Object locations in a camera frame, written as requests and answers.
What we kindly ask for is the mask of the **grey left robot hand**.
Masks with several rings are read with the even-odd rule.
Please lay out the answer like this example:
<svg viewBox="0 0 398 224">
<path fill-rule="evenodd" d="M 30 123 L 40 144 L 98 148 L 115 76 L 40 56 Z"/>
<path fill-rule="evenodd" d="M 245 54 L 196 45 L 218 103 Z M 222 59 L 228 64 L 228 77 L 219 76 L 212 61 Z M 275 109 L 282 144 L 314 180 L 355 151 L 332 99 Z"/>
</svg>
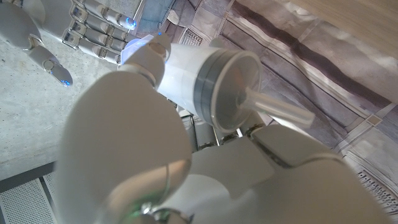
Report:
<svg viewBox="0 0 398 224">
<path fill-rule="evenodd" d="M 60 223 L 390 223 L 344 160 L 259 113 L 314 114 L 259 92 L 245 50 L 128 45 L 87 89 L 56 163 Z"/>
</svg>

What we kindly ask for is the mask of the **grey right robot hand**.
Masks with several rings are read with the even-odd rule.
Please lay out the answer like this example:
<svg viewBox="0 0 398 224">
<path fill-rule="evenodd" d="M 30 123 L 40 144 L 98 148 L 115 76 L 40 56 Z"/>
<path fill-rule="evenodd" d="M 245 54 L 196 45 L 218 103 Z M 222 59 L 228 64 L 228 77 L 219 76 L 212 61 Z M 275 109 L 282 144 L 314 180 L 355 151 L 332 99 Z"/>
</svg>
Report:
<svg viewBox="0 0 398 224">
<path fill-rule="evenodd" d="M 133 18 L 95 0 L 1 1 L 1 40 L 25 52 L 63 86 L 72 86 L 73 78 L 46 48 L 41 33 L 119 65 L 136 27 Z"/>
</svg>

